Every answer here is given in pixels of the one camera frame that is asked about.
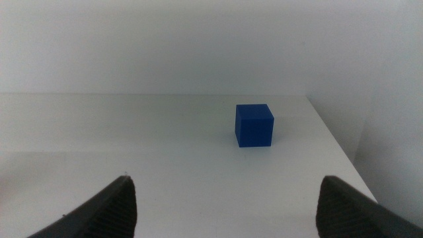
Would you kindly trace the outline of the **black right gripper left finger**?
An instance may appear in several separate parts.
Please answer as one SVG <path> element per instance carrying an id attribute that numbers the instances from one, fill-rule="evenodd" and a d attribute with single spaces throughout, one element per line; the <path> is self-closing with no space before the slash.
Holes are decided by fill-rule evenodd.
<path id="1" fill-rule="evenodd" d="M 132 238 L 137 223 L 135 186 L 120 176 L 84 204 L 30 238 Z"/>

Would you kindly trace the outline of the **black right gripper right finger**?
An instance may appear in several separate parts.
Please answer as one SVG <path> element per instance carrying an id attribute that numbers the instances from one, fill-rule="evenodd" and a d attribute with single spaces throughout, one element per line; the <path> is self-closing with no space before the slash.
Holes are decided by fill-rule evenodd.
<path id="1" fill-rule="evenodd" d="M 422 238 L 422 228 L 332 175 L 321 183 L 315 221 L 320 237 Z"/>

